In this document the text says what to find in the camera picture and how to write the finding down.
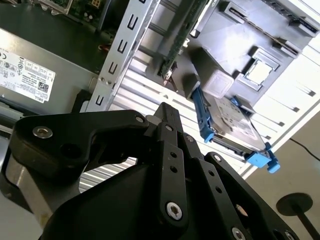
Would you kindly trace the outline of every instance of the green circuit board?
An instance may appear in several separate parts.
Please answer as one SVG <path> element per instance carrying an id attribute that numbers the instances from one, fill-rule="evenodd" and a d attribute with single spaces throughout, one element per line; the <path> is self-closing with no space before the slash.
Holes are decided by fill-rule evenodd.
<path id="1" fill-rule="evenodd" d="M 106 0 L 73 0 L 69 14 L 96 27 L 105 2 Z"/>
<path id="2" fill-rule="evenodd" d="M 69 0 L 50 0 L 50 2 L 53 2 L 57 4 L 60 7 L 63 7 L 64 9 L 67 8 Z"/>

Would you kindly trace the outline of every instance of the power supply label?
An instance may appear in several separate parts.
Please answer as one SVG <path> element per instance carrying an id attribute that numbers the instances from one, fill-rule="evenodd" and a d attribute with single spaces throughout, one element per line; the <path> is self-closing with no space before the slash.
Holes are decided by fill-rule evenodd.
<path id="1" fill-rule="evenodd" d="M 40 103 L 49 101 L 56 73 L 0 48 L 0 86 Z"/>

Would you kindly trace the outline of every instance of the expansion card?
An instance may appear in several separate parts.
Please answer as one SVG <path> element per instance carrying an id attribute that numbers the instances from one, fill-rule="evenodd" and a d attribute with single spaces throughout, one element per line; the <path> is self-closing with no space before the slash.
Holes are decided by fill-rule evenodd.
<path id="1" fill-rule="evenodd" d="M 179 30 L 176 38 L 174 39 L 174 43 L 169 51 L 166 60 L 162 64 L 160 68 L 160 75 L 164 79 L 169 79 L 170 76 L 168 73 L 171 70 L 172 65 L 175 62 L 176 57 L 178 56 L 182 46 L 184 45 L 187 37 L 194 29 L 195 24 L 197 23 L 202 11 L 204 10 L 208 0 L 195 0 L 187 17 L 185 18 L 181 29 Z"/>

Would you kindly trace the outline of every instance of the barcode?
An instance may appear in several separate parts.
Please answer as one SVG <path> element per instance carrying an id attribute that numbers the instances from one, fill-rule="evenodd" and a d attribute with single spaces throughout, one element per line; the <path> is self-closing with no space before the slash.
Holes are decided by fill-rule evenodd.
<path id="1" fill-rule="evenodd" d="M 38 84 L 38 90 L 44 92 L 44 93 L 48 93 L 48 89 L 49 89 L 49 85 L 45 84 L 43 82 L 39 82 Z"/>

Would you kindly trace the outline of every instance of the black metal bracket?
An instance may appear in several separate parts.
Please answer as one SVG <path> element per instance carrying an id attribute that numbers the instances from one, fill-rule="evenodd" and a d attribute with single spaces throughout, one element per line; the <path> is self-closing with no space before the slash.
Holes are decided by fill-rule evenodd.
<path id="1" fill-rule="evenodd" d="M 137 164 L 76 193 L 83 171 L 127 157 Z M 288 232 L 298 240 L 221 156 L 202 155 L 166 103 L 147 117 L 132 110 L 26 117 L 14 127 L 1 176 L 6 197 L 14 193 L 11 200 L 45 226 L 42 240 L 101 239 L 106 232 L 117 240 L 213 233 L 214 239 L 279 240 Z"/>

